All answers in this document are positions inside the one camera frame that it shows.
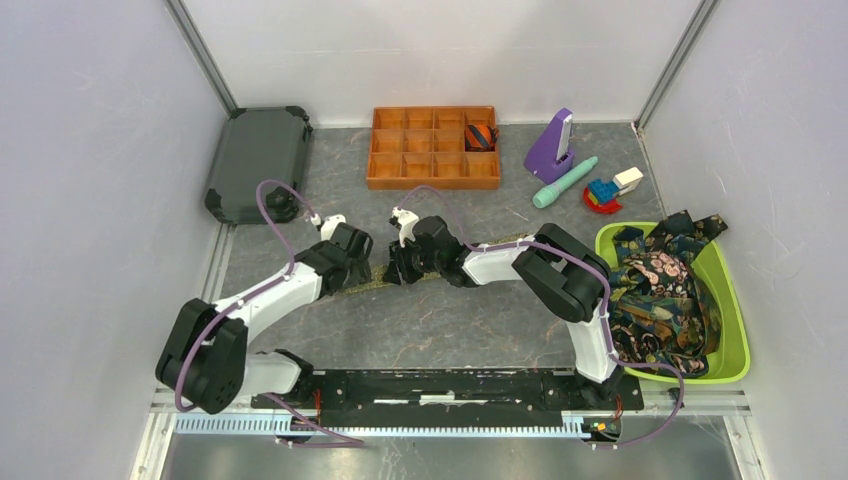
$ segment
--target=gray carrying case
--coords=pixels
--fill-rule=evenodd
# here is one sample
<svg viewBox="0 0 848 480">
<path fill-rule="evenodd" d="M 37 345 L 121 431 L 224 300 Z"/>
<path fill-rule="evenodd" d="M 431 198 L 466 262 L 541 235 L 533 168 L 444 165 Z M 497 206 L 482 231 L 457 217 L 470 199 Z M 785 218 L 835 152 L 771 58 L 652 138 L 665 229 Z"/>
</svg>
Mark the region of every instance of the gray carrying case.
<svg viewBox="0 0 848 480">
<path fill-rule="evenodd" d="M 221 223 L 264 223 L 256 186 L 272 178 L 300 192 L 311 137 L 309 116 L 300 107 L 234 111 L 218 140 L 206 183 L 206 208 Z M 275 223 L 297 217 L 298 202 L 282 187 L 268 186 L 263 198 Z"/>
</svg>

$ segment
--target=white block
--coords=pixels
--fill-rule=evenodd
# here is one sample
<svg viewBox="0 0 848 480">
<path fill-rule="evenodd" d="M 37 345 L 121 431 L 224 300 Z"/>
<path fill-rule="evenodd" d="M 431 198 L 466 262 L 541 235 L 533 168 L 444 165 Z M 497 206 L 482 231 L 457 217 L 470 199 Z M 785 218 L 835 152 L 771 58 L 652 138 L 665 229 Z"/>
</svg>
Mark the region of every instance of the white block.
<svg viewBox="0 0 848 480">
<path fill-rule="evenodd" d="M 414 242 L 415 235 L 412 234 L 412 229 L 415 228 L 415 224 L 418 223 L 418 215 L 410 212 L 409 210 L 400 210 L 395 207 L 392 209 L 392 218 L 397 219 L 398 226 L 400 228 L 400 232 L 398 233 L 400 246 L 404 246 L 405 240 Z"/>
<path fill-rule="evenodd" d="M 624 195 L 633 191 L 639 185 L 639 182 L 642 181 L 642 177 L 642 172 L 638 168 L 633 167 L 619 173 L 613 177 L 612 181 L 619 188 L 618 194 Z"/>
</svg>

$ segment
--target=green plastic basin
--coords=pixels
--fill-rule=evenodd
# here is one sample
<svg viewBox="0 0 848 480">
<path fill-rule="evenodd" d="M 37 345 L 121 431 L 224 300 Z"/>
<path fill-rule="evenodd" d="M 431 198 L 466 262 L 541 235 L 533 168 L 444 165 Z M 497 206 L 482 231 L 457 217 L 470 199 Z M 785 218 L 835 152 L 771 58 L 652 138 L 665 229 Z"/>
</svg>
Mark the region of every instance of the green plastic basin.
<svg viewBox="0 0 848 480">
<path fill-rule="evenodd" d="M 649 233 L 657 224 L 655 222 L 623 222 L 611 223 L 595 237 L 595 252 L 609 263 L 610 267 L 618 266 L 615 246 L 612 237 L 619 228 L 624 226 L 636 227 Z M 727 271 L 724 255 L 716 242 L 709 245 L 698 255 L 692 266 L 695 274 L 707 284 L 710 292 L 718 302 L 721 311 L 721 340 L 718 350 L 707 355 L 710 371 L 699 378 L 687 378 L 687 385 L 714 385 L 732 383 L 740 380 L 748 373 L 751 366 L 751 352 L 748 350 L 748 337 L 745 335 L 745 325 L 742 323 L 742 312 L 733 290 L 733 282 Z M 640 372 L 632 368 L 627 373 L 641 378 L 658 382 L 677 383 L 674 377 L 654 375 Z"/>
</svg>

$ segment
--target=orange sorting tray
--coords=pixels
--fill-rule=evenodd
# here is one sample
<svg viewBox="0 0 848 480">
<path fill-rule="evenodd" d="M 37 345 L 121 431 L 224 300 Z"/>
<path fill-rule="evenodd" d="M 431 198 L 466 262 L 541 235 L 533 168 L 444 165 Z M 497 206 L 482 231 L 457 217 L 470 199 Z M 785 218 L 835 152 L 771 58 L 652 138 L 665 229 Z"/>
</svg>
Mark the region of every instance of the orange sorting tray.
<svg viewBox="0 0 848 480">
<path fill-rule="evenodd" d="M 495 126 L 494 107 L 375 108 L 365 181 L 371 190 L 494 190 L 501 183 L 498 144 L 466 152 L 465 126 Z"/>
</svg>

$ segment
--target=red toy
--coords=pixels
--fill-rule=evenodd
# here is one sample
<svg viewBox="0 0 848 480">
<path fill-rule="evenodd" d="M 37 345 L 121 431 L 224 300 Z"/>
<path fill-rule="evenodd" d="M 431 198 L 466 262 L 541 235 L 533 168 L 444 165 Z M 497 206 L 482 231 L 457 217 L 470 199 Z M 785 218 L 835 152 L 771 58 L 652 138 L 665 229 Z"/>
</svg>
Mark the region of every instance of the red toy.
<svg viewBox="0 0 848 480">
<path fill-rule="evenodd" d="M 583 189 L 583 203 L 589 207 L 589 210 L 606 215 L 610 215 L 621 210 L 621 204 L 619 204 L 616 199 L 612 199 L 609 202 L 600 205 L 593 202 L 589 197 L 589 187 Z"/>
</svg>

